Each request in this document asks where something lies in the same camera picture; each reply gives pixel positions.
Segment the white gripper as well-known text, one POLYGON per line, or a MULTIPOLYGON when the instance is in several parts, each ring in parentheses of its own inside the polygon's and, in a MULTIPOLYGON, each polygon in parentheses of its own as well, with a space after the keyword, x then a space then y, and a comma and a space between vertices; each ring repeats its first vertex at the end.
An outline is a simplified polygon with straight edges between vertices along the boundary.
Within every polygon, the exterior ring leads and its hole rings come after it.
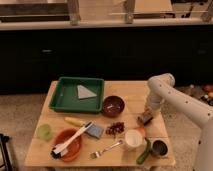
POLYGON ((145 110, 148 111, 151 115, 155 115, 161 108, 163 98, 158 94, 150 91, 145 103, 145 110))

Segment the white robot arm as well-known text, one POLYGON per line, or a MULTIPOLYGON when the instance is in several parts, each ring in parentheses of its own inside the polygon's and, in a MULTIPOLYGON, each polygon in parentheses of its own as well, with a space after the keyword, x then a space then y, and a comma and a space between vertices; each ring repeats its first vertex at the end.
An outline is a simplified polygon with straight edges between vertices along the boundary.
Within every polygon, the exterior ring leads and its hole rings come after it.
POLYGON ((213 171, 213 107, 176 90, 174 84, 170 73, 150 77, 146 107, 155 112, 165 100, 196 124, 201 135, 193 171, 213 171))

